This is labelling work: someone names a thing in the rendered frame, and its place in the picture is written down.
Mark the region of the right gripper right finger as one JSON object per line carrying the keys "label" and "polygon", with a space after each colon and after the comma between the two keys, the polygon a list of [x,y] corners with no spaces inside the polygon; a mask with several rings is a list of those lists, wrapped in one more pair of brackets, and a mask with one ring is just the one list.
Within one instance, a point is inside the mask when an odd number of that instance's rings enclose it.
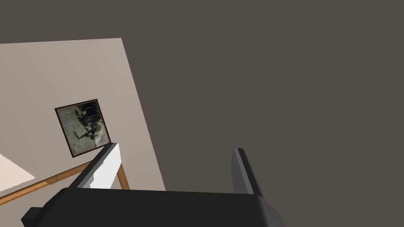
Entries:
{"label": "right gripper right finger", "polygon": [[234,193],[262,196],[260,186],[244,149],[233,149],[230,170]]}

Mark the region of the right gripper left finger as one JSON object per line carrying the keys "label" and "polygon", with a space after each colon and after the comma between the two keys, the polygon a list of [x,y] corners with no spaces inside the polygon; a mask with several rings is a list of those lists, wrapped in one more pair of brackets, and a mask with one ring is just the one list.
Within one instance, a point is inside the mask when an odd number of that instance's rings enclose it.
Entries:
{"label": "right gripper left finger", "polygon": [[121,163],[119,144],[106,144],[77,177],[77,188],[111,189]]}

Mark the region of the dark framed wall picture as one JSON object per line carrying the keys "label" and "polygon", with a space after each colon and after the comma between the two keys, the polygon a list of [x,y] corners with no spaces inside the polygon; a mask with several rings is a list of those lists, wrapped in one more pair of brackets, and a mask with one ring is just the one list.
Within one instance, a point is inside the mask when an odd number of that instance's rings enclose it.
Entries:
{"label": "dark framed wall picture", "polygon": [[72,158],[111,143],[97,99],[55,108]]}

